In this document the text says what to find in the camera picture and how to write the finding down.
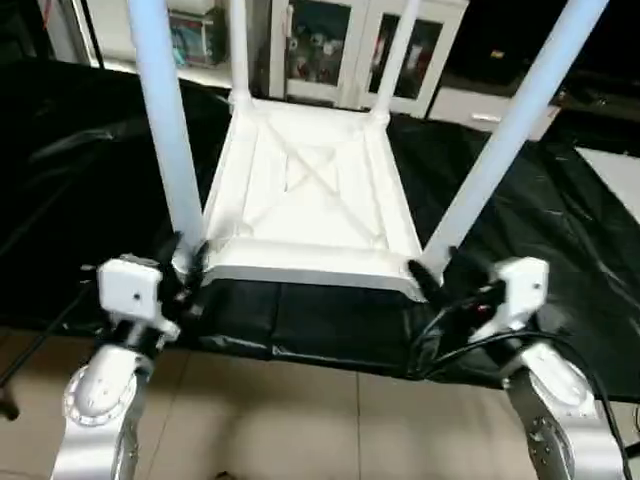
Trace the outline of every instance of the shelf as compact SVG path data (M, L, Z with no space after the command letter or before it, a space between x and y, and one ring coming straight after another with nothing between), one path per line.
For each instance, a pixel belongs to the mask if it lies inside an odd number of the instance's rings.
M91 58L91 64L95 67L98 62ZM136 63L133 60L105 58L104 66L107 70L118 72L138 73ZM231 88L231 63L224 62L216 68L178 67L178 76L207 87Z

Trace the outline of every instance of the tiled floor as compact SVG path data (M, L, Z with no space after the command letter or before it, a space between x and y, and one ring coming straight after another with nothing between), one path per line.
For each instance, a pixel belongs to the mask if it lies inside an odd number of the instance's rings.
M9 335L0 368L31 338ZM0 480L48 477L61 394L88 350L50 339L16 377L22 414L0 420ZM634 440L632 406L616 410ZM212 480L223 470L242 480L536 478L500 392L203 353L160 357L139 436L137 479Z

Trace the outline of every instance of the glass cabinet door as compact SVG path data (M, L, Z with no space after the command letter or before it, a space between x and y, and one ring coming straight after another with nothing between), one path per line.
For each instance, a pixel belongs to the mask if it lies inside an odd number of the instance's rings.
M355 108L375 104L391 44L406 0L369 0L354 88ZM466 2L421 2L400 75L392 112L423 118L460 26Z
M375 51L371 61L370 93L378 93L382 72L387 64L387 57L391 50L391 41L396 33L399 20L400 17L398 15L385 13L382 16ZM396 97L413 100L418 98L422 82L431 63L431 58L436 49L441 31L441 23L420 19L416 20L394 92Z
M272 48L271 68L280 71L270 74L276 86L270 87L271 94L345 106L346 95L353 92L367 2L276 0L274 5L281 9L274 15L284 18L285 34ZM274 55L282 62L274 61Z
M287 78L338 86L350 7L294 0Z

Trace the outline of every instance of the white chair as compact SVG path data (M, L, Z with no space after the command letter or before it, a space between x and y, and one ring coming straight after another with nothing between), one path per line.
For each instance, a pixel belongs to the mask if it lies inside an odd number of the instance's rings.
M368 287L420 300L405 271L407 259L421 258L436 276L442 274L448 247L458 246L475 222L607 0L568 2L424 252L386 135L420 0L406 0L369 113L253 99L245 4L230 3L233 117L203 215L165 2L129 1L145 103L183 249L210 242L209 279ZM184 267L182 257L176 266Z

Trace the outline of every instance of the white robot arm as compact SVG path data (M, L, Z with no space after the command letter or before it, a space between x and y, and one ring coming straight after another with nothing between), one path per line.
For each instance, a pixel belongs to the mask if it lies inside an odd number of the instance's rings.
M497 266L492 285L503 293L503 301L488 322L475 326L469 341L525 328L545 301L547 272L547 264L533 258ZM65 391L66 428L53 480L133 478L136 428L154 359L180 333L175 319L163 314L167 311L163 280L157 264L130 256L110 260L99 269L100 304L111 314L114 329ZM181 308L188 308L189 295L189 289L178 289L168 301L177 298ZM576 366L541 341L487 344L486 351L502 368L504 386L522 421L540 479L624 478L621 446Z

